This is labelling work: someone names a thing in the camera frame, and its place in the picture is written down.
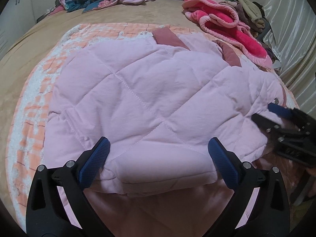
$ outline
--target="silver curtain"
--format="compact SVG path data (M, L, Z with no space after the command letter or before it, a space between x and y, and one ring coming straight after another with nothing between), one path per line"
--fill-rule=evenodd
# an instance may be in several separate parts
M316 16L306 0L266 0L272 30L264 42L281 61L281 79L300 109L316 118Z

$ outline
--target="metal bolt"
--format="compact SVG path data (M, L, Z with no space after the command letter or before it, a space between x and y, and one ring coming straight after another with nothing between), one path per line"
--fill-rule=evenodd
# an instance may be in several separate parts
M74 161L68 161L68 162L66 163L66 167L73 167L74 164L75 164Z
M279 172L280 172L280 169L277 168L276 166L274 166L274 167L272 168L272 171L273 171L274 173L279 173Z
M45 169L45 166L44 165L39 165L38 167L37 167L37 171L43 171Z
M244 168L246 169L250 169L251 168L251 164L249 162L244 162L242 163L242 165L244 166Z

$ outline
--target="blue gripper pad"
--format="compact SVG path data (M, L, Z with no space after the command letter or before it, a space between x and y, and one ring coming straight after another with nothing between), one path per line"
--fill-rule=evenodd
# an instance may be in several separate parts
M292 111L274 103L269 103L268 110L284 119L291 119Z
M221 173L225 184L229 189L235 190L239 186L239 173L233 163L225 154L224 147L217 142L217 138L212 138L208 144L209 154Z
M78 173L81 190L89 188L110 153L110 142L104 138Z

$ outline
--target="beige bedsheet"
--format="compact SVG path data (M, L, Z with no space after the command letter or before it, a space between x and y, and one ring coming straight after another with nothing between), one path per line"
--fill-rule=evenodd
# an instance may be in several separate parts
M199 30L182 14L182 2L156 0L139 6L114 7L81 14L82 10L58 12L36 24L0 61L0 198L10 214L15 212L8 192L5 150L15 106L23 85L32 71L69 29L80 23L153 23L172 24Z

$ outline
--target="red fleece blanket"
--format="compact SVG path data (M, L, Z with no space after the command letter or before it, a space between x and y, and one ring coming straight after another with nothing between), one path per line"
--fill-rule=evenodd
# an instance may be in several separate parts
M271 69L266 50L251 35L250 27L239 21L233 8L214 0L184 0L182 7L185 16L203 31L240 48L253 63Z

